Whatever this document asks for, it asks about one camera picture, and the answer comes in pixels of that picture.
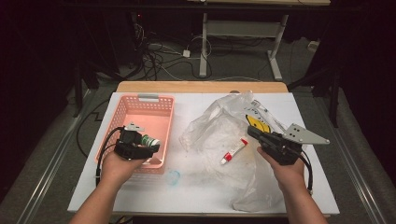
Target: small blue object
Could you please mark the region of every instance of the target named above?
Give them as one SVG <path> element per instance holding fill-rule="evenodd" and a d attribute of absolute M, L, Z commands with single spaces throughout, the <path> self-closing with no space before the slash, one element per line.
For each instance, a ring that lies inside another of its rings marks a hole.
<path fill-rule="evenodd" d="M 177 184 L 178 180 L 180 179 L 180 173 L 178 171 L 171 171 L 166 175 L 166 183 L 168 185 L 174 186 Z"/>

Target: person's left hand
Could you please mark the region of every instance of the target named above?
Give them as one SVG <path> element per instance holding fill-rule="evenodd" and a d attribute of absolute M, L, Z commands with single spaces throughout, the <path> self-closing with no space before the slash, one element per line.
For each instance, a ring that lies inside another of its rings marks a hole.
<path fill-rule="evenodd" d="M 127 181 L 134 170 L 145 160 L 130 160 L 117 155 L 114 151 L 109 152 L 104 159 L 100 183 L 106 183 L 119 189 Z"/>

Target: white metal frame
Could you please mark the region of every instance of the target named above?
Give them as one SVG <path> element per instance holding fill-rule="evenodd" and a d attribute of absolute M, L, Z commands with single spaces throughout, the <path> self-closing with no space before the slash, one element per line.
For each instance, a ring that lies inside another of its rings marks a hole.
<path fill-rule="evenodd" d="M 281 22 L 209 21 L 207 19 L 207 13 L 204 13 L 199 76 L 206 77 L 208 56 L 206 42 L 208 35 L 274 37 L 276 39 L 274 48 L 272 50 L 268 50 L 267 54 L 275 80 L 281 81 L 282 75 L 280 74 L 279 66 L 277 65 L 276 53 L 279 49 L 288 17 L 289 15 L 284 15 Z"/>

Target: floor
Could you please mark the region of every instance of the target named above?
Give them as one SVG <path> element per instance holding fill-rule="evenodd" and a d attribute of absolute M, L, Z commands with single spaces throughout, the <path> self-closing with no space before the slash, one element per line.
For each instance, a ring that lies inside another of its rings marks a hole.
<path fill-rule="evenodd" d="M 191 58 L 177 60 L 187 46 L 173 42 L 155 42 L 145 60 L 145 69 L 130 80 L 216 80 L 216 81 L 275 81 L 266 58 L 266 51 L 273 46 L 272 39 L 236 38 L 213 39 L 210 63 L 210 76 L 198 78 L 200 52 L 190 46 Z M 292 43 L 283 42 L 276 56 L 283 82 L 290 84 L 304 76 L 314 52 L 307 49 L 309 40 L 300 39 Z M 161 63 L 160 71 L 155 64 Z M 133 71 L 128 64 L 120 67 L 125 76 Z M 1 223 L 67 223 L 73 214 L 66 211 L 74 187 L 77 184 L 85 163 L 84 153 L 89 152 L 95 134 L 100 127 L 101 116 L 111 92 L 117 88 L 117 82 L 99 74 L 98 90 L 86 90 L 84 107 L 77 118 L 74 93 L 70 92 L 70 105 L 48 127 L 34 153 L 26 163 L 19 178 L 7 197 L 0 205 Z M 370 157 L 373 153 L 359 124 L 348 111 L 347 100 L 340 96 L 339 124 L 334 129 L 327 118 L 328 99 L 314 98 L 309 87 L 293 90 L 297 105 L 311 131 L 328 135 L 333 147 L 318 147 L 317 152 L 323 169 L 331 184 L 334 197 L 341 214 L 330 217 L 330 223 L 387 223 L 394 220 L 394 187 L 389 187 L 389 179 L 378 167 L 378 161 L 371 161 L 367 168 L 365 161 L 357 156 L 357 161 L 345 155 L 345 148 Z M 360 174 L 357 171 L 372 171 Z M 378 180 L 367 174 L 372 173 Z M 364 199 L 374 195 L 373 199 Z M 284 218 L 276 220 L 251 219 L 251 223 L 287 223 Z M 239 218 L 174 218 L 174 217 L 135 217 L 134 223 L 245 223 Z"/>

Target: forearm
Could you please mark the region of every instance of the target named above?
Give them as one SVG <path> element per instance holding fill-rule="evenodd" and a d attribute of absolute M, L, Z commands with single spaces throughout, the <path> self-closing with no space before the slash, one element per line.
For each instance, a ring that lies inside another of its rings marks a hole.
<path fill-rule="evenodd" d="M 118 188 L 100 183 L 70 223 L 108 223 L 117 197 Z"/>
<path fill-rule="evenodd" d="M 286 210 L 290 224 L 327 223 L 315 201 L 306 189 L 296 192 L 284 192 Z"/>

